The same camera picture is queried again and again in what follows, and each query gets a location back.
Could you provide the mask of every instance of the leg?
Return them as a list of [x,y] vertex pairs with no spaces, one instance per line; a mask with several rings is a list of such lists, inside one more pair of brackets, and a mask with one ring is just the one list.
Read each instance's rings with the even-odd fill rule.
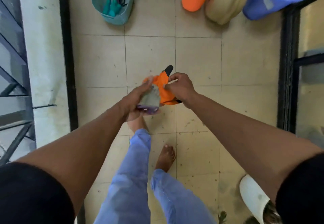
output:
[[131,129],[136,127],[135,134],[130,140],[128,152],[119,170],[112,179],[108,195],[101,205],[94,224],[150,223],[147,174],[151,136],[145,129],[142,117],[132,121],[129,126]]
[[200,198],[167,173],[174,160],[173,148],[164,146],[151,180],[154,196],[160,202],[168,224],[216,224]]

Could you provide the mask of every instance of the blue pants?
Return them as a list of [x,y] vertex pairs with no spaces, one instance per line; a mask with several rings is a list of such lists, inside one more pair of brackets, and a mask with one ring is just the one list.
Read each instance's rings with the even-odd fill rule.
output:
[[[95,224],[149,224],[147,174],[151,136],[139,129],[130,140],[128,152],[113,177],[108,195]],[[156,169],[151,180],[168,224],[216,223],[204,203],[175,178]]]

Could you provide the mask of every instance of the tiled floor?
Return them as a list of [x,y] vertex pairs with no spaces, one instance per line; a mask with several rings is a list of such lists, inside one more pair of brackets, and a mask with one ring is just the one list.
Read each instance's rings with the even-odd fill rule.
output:
[[[188,13],[180,0],[135,0],[125,26],[106,24],[91,0],[70,0],[78,115],[85,124],[111,107],[142,80],[167,65],[186,72],[196,90],[237,112],[276,124],[280,48],[280,14],[258,22],[242,14],[218,26],[203,10]],[[152,135],[149,173],[163,144],[175,146],[170,173],[205,202],[227,224],[243,223],[250,213],[240,198],[244,170],[197,116],[183,104],[164,106],[148,116]],[[114,172],[128,148],[122,127],[86,200],[86,221],[92,223]],[[148,189],[152,223],[165,223]]]

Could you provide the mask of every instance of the black sleeve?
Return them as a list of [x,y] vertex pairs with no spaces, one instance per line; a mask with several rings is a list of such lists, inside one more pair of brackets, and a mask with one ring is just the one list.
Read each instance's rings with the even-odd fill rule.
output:
[[0,167],[0,222],[72,224],[74,209],[64,187],[45,171],[24,163]]
[[285,224],[324,223],[324,154],[298,165],[282,183],[276,207]]

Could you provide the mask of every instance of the light blue jeans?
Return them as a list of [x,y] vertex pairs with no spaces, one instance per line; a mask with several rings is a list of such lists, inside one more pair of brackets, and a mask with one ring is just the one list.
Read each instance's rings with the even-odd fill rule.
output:
[[[149,224],[147,203],[148,156],[151,136],[139,129],[130,140],[128,152],[113,177],[108,195],[95,224]],[[151,187],[168,224],[215,224],[204,203],[192,191],[161,169],[153,172]]]

